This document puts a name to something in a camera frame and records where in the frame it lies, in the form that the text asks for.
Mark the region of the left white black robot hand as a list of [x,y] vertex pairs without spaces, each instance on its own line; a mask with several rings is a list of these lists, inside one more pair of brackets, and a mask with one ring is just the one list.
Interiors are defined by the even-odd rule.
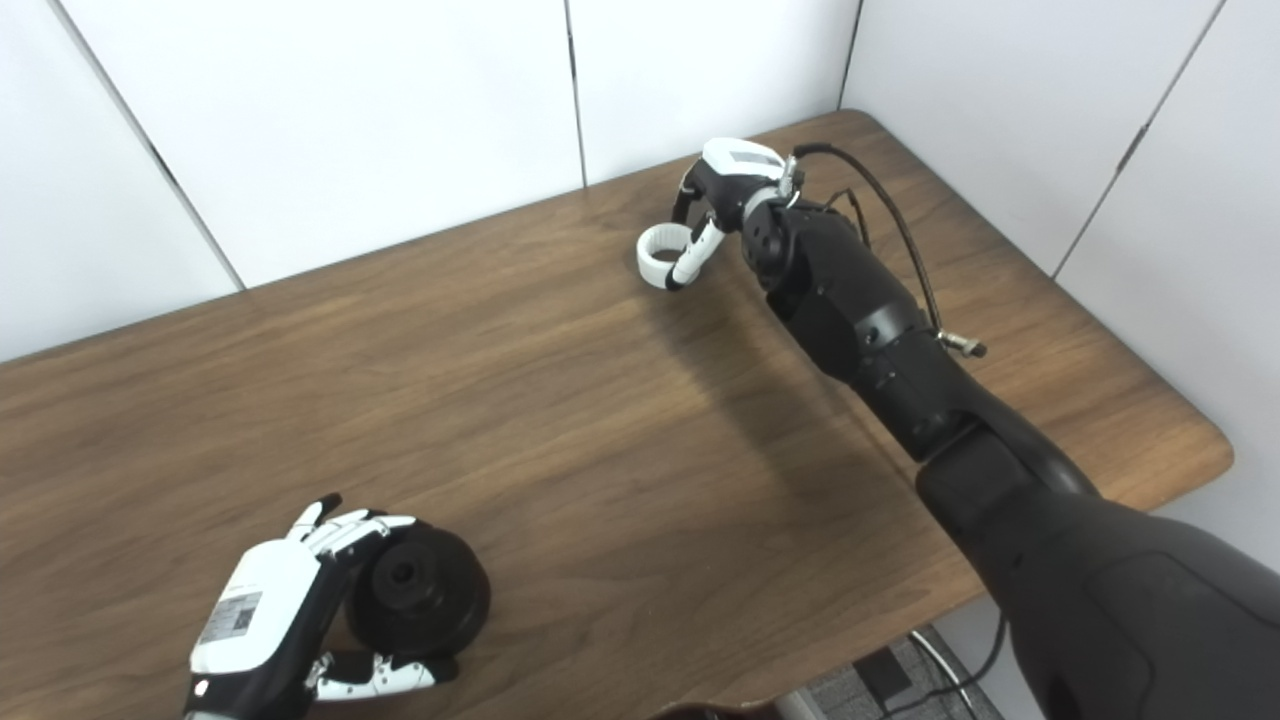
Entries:
[[187,719],[302,719],[315,705],[408,694],[453,682],[453,659],[323,647],[357,568],[412,516],[311,502],[289,530],[247,550],[189,653]]

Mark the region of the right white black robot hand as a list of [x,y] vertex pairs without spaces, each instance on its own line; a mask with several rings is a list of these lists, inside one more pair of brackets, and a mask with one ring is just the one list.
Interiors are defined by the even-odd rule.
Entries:
[[803,182],[796,174],[796,158],[782,158],[764,145],[726,137],[707,141],[680,181],[671,220],[685,225],[695,202],[704,202],[707,210],[691,225],[663,287],[678,291],[691,284],[730,234],[740,236],[742,256],[756,274],[782,264],[788,251],[774,237],[774,215],[800,199]]

